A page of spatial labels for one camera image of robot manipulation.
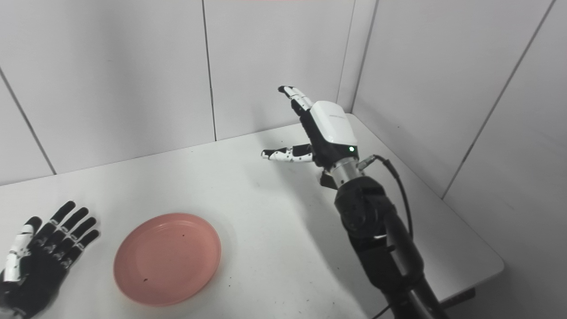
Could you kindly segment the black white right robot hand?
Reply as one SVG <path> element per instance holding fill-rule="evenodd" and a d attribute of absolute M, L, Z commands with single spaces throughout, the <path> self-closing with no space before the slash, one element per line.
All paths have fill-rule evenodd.
<path fill-rule="evenodd" d="M 279 149 L 265 149 L 261 157 L 269 161 L 314 162 L 330 170 L 344 158 L 360 159 L 358 143 L 343 108 L 331 101 L 312 102 L 293 86 L 278 91 L 288 99 L 309 139 L 309 143 Z"/>

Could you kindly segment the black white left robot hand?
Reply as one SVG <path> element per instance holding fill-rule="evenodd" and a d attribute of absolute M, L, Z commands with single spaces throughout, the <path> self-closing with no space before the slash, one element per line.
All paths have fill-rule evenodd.
<path fill-rule="evenodd" d="M 97 219 L 68 201 L 44 222 L 32 216 L 22 226 L 1 271 L 1 317 L 31 319 L 42 313 L 84 250 L 100 236 Z"/>

